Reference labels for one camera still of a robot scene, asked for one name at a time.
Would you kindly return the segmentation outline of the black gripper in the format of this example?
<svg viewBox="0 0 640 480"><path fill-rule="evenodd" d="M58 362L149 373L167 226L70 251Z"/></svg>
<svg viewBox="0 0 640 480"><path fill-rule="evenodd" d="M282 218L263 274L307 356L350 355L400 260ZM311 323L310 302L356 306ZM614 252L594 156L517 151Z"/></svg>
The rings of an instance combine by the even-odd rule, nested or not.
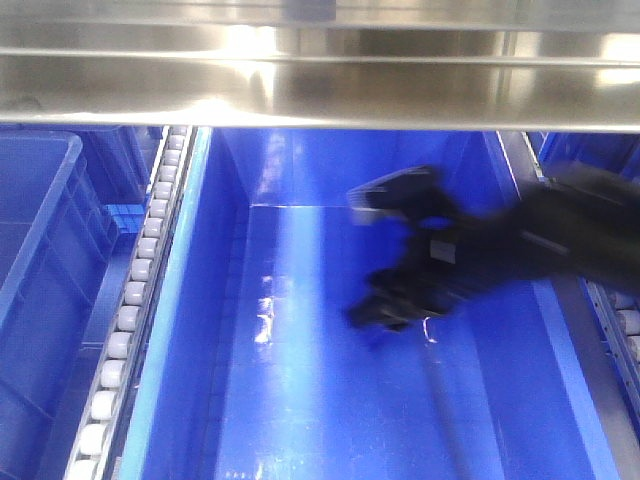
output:
<svg viewBox="0 0 640 480"><path fill-rule="evenodd" d="M356 328L402 331L526 276L526 260L506 212L476 217L441 185L438 169L399 170L350 190L355 218L402 221L408 236L394 264L369 274L368 294L347 311Z"/></svg>

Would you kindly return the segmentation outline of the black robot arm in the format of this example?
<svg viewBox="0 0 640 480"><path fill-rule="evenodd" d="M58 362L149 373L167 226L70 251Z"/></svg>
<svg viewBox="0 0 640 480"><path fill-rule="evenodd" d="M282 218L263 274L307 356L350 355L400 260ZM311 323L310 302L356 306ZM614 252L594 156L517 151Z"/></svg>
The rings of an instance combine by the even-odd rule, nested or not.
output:
<svg viewBox="0 0 640 480"><path fill-rule="evenodd" d="M639 187L604 170L570 164L480 216L428 165L363 184L348 199L366 221L397 216L410 230L397 262L373 272L369 294L348 309L355 327L402 331L511 282L560 274L639 294Z"/></svg>

